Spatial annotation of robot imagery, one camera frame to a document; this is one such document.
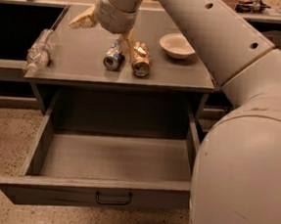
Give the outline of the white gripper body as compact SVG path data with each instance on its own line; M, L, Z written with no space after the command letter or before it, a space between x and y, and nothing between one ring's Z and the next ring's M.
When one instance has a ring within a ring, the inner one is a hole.
M100 26L110 33L124 34L134 27L139 0L97 0L94 13Z

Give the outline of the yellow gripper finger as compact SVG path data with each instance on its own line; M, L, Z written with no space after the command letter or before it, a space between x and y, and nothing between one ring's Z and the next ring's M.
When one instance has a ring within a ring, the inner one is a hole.
M134 56L134 45L135 41L133 38L134 29L131 28L129 31L118 36L119 46L122 50L122 53L130 62L133 61Z
M70 28L92 28L95 27L98 23L95 6L89 7L84 10L81 14L77 15L73 20L70 21Z

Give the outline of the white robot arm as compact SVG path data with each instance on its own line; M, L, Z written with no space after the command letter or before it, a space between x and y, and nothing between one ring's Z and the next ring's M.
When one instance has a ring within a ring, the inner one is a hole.
M71 21L126 33L143 0L98 0ZM233 105L203 140L190 224L281 224L281 51L222 0L159 0Z

